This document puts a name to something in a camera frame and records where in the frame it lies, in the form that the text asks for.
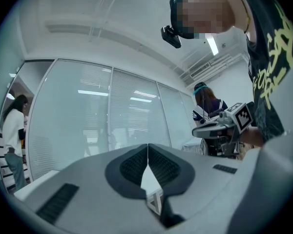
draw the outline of ceiling light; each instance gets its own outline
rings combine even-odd
[[[209,46],[211,48],[211,51],[213,52],[213,55],[217,55],[218,54],[218,49],[217,49],[217,45],[216,45],[216,42],[215,42],[215,39],[213,36],[209,36],[209,37],[206,37],[207,41],[209,42]]]
[[[139,99],[139,98],[135,98],[135,97],[131,97],[131,100],[138,100],[138,101],[144,101],[144,102],[151,102],[152,100],[149,99]]]
[[[156,97],[155,95],[150,95],[150,94],[142,93],[140,91],[135,91],[134,93],[135,94],[142,95],[142,96],[152,97],[152,98]]]
[[[145,111],[145,112],[148,112],[149,109],[141,109],[141,108],[137,108],[137,107],[129,107],[130,109],[133,109],[133,110],[139,110],[139,111]]]
[[[78,90],[78,93],[87,94],[87,95],[95,95],[95,96],[108,96],[108,93],[100,93],[100,92],[84,91],[84,90]]]
[[[14,96],[11,95],[10,93],[8,93],[8,94],[6,95],[6,97],[9,98],[9,99],[15,99]]]

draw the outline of black grille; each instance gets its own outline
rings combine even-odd
[[[72,184],[64,184],[38,211],[37,215],[54,224],[69,204],[79,187]]]
[[[121,174],[130,182],[141,186],[142,176],[147,166],[147,149],[144,148],[120,165]]]
[[[180,166],[158,151],[149,148],[148,163],[157,181],[164,187],[180,174]]]
[[[223,171],[223,172],[226,172],[226,173],[230,173],[230,174],[235,174],[235,172],[237,170],[236,168],[232,168],[229,166],[223,166],[223,165],[214,165],[213,168],[220,170],[220,171]]]

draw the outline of vent slot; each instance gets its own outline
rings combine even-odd
[[[236,168],[232,168],[229,166],[223,166],[223,165],[214,165],[215,169],[226,172],[226,173],[230,173],[230,174],[235,174],[235,172],[237,171]]]
[[[203,65],[202,67],[200,67],[199,69],[197,69],[195,72],[193,72],[190,76],[192,78],[198,76],[200,73],[202,73],[204,70],[210,68],[210,64],[206,63],[205,65]]]
[[[79,187],[72,184],[64,184],[38,211],[37,215],[54,224],[69,202],[72,200]]]

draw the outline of yellow graphic print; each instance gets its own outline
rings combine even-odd
[[[260,70],[257,74],[257,77],[253,77],[253,95],[255,95],[256,89],[262,90],[263,92],[260,95],[260,98],[265,98],[267,108],[269,110],[271,109],[269,96],[273,91],[276,90],[280,81],[287,72],[287,68],[282,67],[279,71],[279,74],[272,77],[272,73],[276,67],[281,50],[286,52],[287,63],[290,69],[293,68],[293,23],[285,16],[284,11],[279,4],[276,3],[275,6],[279,12],[280,18],[282,19],[283,28],[274,30],[274,39],[272,39],[269,33],[267,34],[267,48],[270,61],[267,69]]]

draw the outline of long dark hair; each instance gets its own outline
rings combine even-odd
[[[196,104],[201,106],[203,104],[203,98],[204,98],[204,108],[203,110],[207,111],[207,113],[212,113],[213,112],[213,105],[211,101],[213,99],[217,99],[216,96],[214,95],[214,92],[211,88],[207,87],[205,83],[200,82],[195,85],[194,90],[197,88],[202,87],[196,94],[195,94],[195,101]]]
[[[28,99],[25,95],[18,96],[10,106],[3,113],[3,121],[5,121],[8,114],[12,111],[12,109],[16,109],[20,112],[23,112],[23,105],[28,103]]]

